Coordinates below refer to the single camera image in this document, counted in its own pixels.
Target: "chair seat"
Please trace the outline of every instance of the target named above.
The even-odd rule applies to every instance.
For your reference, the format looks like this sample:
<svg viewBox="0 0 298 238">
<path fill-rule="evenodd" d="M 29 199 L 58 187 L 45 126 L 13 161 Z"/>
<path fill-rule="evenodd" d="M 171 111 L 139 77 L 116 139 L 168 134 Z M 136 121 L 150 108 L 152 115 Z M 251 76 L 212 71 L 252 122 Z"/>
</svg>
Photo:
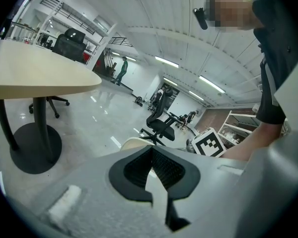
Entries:
<svg viewBox="0 0 298 238">
<path fill-rule="evenodd" d="M 150 127 L 154 130 L 154 131 L 159 131 L 161 128 L 163 128 L 165 126 L 165 123 L 159 119 L 156 119 L 154 121 L 152 121 L 150 123 Z M 166 137 L 167 139 L 174 141 L 175 137 L 174 137 L 174 129 L 171 127 L 168 127 L 167 129 L 165 129 L 165 131 L 163 133 L 161 133 L 162 136 Z"/>
</svg>

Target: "person in green clothes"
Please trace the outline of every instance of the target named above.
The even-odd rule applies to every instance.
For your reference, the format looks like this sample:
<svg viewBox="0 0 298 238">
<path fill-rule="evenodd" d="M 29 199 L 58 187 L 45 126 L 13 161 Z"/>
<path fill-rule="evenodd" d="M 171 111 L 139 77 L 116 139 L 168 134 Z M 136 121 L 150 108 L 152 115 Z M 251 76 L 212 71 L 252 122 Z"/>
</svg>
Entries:
<svg viewBox="0 0 298 238">
<path fill-rule="evenodd" d="M 126 57 L 123 57 L 123 60 L 124 60 L 124 64 L 121 67 L 121 72 L 118 74 L 118 76 L 116 77 L 116 79 L 111 80 L 111 82 L 113 84 L 115 84 L 115 81 L 117 81 L 117 85 L 120 85 L 121 79 L 127 73 L 127 68 L 128 68 L 127 58 Z"/>
</svg>

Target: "short sleeve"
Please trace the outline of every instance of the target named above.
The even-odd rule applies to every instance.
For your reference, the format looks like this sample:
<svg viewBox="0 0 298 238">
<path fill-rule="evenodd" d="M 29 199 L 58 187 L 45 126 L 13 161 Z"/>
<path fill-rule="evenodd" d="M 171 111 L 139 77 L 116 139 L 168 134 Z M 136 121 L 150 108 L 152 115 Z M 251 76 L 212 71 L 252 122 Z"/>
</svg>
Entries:
<svg viewBox="0 0 298 238">
<path fill-rule="evenodd" d="M 260 108 L 257 112 L 256 118 L 264 123 L 269 124 L 283 124 L 285 121 L 285 114 L 282 108 L 278 105 L 273 105 L 272 95 L 269 87 L 269 82 L 264 66 L 261 66 L 263 95 Z"/>
</svg>

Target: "round metal base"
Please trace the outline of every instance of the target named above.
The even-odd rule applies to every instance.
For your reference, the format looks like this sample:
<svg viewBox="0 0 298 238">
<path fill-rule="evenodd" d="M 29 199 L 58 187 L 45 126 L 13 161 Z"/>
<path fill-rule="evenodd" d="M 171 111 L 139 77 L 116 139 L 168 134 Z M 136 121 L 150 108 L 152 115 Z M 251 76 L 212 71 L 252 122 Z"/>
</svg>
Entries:
<svg viewBox="0 0 298 238">
<path fill-rule="evenodd" d="M 14 138 L 19 146 L 17 151 L 10 148 L 10 154 L 15 165 L 28 174 L 41 174 L 49 170 L 58 161 L 62 151 L 60 135 L 51 126 L 47 126 L 54 159 L 48 161 L 48 153 L 42 146 L 39 131 L 35 123 L 29 123 L 19 128 Z"/>
</svg>

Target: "forearm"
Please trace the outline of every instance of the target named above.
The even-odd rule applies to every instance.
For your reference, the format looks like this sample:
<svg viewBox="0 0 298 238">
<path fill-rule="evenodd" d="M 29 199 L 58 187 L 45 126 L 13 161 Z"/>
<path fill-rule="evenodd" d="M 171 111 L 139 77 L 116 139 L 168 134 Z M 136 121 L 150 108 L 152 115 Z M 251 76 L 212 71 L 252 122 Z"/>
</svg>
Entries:
<svg viewBox="0 0 298 238">
<path fill-rule="evenodd" d="M 243 142 L 227 150 L 223 158 L 248 161 L 254 150 L 269 146 L 279 138 L 282 126 L 262 122 Z"/>
</svg>

